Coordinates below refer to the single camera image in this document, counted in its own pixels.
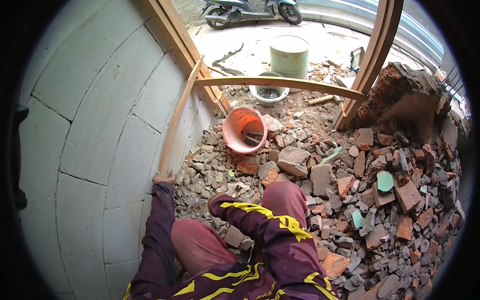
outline paint bucket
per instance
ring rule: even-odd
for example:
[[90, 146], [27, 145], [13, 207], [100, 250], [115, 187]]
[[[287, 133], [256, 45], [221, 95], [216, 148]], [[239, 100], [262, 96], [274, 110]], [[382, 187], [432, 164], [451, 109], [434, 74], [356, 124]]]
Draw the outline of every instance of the paint bucket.
[[[267, 140], [267, 123], [260, 112], [253, 108], [232, 110], [223, 122], [222, 131], [227, 146], [241, 154], [249, 154], [259, 150]], [[257, 146], [247, 145], [244, 141], [245, 132], [263, 133], [262, 140]]]
[[[275, 72], [263, 72], [262, 74], [259, 74], [259, 76], [283, 77], [282, 74], [275, 73]], [[249, 89], [250, 89], [250, 93], [255, 98], [258, 99], [258, 102], [262, 106], [266, 106], [266, 107], [275, 106], [278, 102], [280, 102], [283, 98], [285, 98], [290, 92], [290, 89], [288, 87], [281, 87], [281, 86], [249, 85]], [[274, 90], [278, 94], [280, 94], [280, 96], [275, 99], [262, 98], [258, 95], [258, 92], [260, 92], [263, 89]]]
[[[307, 79], [308, 49], [306, 40], [298, 36], [277, 36], [270, 42], [270, 65], [272, 71], [284, 77]], [[291, 88], [295, 93], [301, 89]]]

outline concrete block wall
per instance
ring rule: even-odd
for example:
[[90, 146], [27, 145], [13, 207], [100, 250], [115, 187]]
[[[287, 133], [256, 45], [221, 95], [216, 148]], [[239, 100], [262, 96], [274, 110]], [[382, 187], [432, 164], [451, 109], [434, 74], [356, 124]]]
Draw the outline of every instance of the concrete block wall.
[[[59, 299], [121, 299], [141, 261], [158, 169], [188, 74], [139, 0], [71, 0], [40, 39], [20, 102], [20, 212]], [[171, 168], [213, 110], [192, 92]]]

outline concrete floor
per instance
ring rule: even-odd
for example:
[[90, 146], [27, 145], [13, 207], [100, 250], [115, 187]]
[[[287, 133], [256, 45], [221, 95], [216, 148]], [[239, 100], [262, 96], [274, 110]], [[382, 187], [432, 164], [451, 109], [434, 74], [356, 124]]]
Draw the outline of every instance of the concrete floor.
[[[305, 39], [309, 45], [309, 61], [313, 63], [332, 60], [342, 65], [350, 66], [351, 51], [367, 48], [370, 36], [336, 25], [323, 24], [313, 21], [303, 21], [300, 25], [290, 25], [283, 20], [258, 20], [232, 23], [223, 30], [214, 30], [208, 25], [193, 27], [190, 35], [200, 53], [205, 55], [204, 61], [212, 65], [229, 51], [235, 51], [244, 43], [241, 52], [221, 63], [227, 68], [242, 71], [246, 75], [258, 75], [269, 71], [270, 41], [280, 35], [296, 35]], [[399, 61], [418, 70], [423, 65], [409, 55], [393, 46], [384, 63]], [[212, 76], [221, 76], [214, 72]]]

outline green bucket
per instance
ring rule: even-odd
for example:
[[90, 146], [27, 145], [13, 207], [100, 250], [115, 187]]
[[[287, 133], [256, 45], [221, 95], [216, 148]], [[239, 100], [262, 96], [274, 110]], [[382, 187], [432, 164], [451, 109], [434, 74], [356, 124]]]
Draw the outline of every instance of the green bucket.
[[308, 48], [306, 40], [298, 36], [277, 36], [270, 42], [272, 71], [284, 77], [307, 79]]

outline red pants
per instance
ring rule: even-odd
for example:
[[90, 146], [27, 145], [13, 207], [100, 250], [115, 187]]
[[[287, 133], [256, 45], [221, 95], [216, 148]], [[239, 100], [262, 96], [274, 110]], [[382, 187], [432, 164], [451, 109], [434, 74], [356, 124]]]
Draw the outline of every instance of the red pants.
[[[290, 181], [273, 182], [264, 191], [262, 206], [275, 216], [291, 216], [300, 227], [306, 227], [308, 212], [305, 193]], [[191, 275], [216, 265], [237, 261], [237, 256], [227, 249], [222, 238], [211, 227], [191, 219], [173, 222], [171, 229], [173, 249], [178, 261]], [[255, 260], [262, 261], [262, 246], [255, 244]]]

